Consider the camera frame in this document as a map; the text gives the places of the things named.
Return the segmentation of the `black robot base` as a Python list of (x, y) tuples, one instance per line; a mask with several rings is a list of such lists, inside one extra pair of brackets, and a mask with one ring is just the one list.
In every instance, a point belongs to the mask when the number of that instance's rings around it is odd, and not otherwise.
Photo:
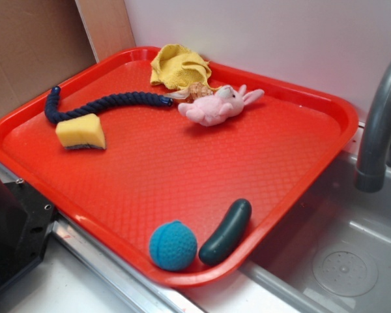
[(0, 292), (42, 262), (55, 212), (29, 183), (0, 180)]

